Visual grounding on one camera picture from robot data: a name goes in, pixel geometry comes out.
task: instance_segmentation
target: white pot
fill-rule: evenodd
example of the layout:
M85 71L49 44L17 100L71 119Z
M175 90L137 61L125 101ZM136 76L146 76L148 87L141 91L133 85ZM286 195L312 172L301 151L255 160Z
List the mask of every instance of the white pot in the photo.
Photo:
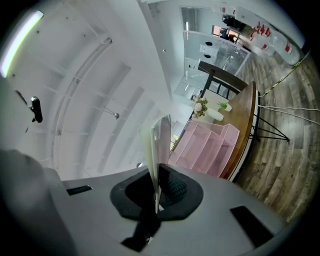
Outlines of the white pot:
M224 119L224 115L219 113L218 111L209 108L208 110L205 112L207 115L209 115L210 117L212 117L213 119L217 120L217 121L222 121Z
M225 111L230 112L231 110L232 110L232 106L227 103Z

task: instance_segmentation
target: wooden tabletop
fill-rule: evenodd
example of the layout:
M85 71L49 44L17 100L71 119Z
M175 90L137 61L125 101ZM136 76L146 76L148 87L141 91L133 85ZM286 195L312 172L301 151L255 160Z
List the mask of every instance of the wooden tabletop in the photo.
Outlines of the wooden tabletop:
M223 172L221 173L220 178L229 179L231 177L245 150L254 120L256 94L256 83L252 81L247 87L245 87L239 94L237 94L228 102L232 107L230 112L221 108L219 109L219 112L224 116L223 120L215 120L213 122L214 124L222 126L231 124L240 131L234 150Z

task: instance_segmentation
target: fluorescent light tube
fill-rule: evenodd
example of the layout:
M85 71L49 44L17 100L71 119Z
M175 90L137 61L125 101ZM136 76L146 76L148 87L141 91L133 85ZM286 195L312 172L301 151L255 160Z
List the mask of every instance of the fluorescent light tube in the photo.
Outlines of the fluorescent light tube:
M12 60L14 59L14 56L19 49L19 46L23 42L23 40L26 38L27 34L30 32L30 30L34 27L34 25L41 19L41 17L44 14L37 10L34 14L32 14L28 20L22 25L18 33L14 36L14 39L12 40L10 46L8 47L8 50L5 52L5 56L3 58L3 61L1 62L1 75L5 78L8 74L9 67L11 65Z

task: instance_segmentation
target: pink shelf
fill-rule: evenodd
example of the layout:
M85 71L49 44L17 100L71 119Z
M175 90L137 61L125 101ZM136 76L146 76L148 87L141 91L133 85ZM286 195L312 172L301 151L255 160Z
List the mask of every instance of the pink shelf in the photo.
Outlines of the pink shelf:
M234 150L239 130L231 124L217 125L190 120L169 163L219 177Z

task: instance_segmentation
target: white flower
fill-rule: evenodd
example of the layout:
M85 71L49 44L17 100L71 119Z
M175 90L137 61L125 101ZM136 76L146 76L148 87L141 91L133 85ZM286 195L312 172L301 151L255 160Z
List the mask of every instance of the white flower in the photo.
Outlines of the white flower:
M198 111L200 111L201 109L202 109L201 103L197 103L197 104L194 105L194 111L195 111L195 112L198 112Z

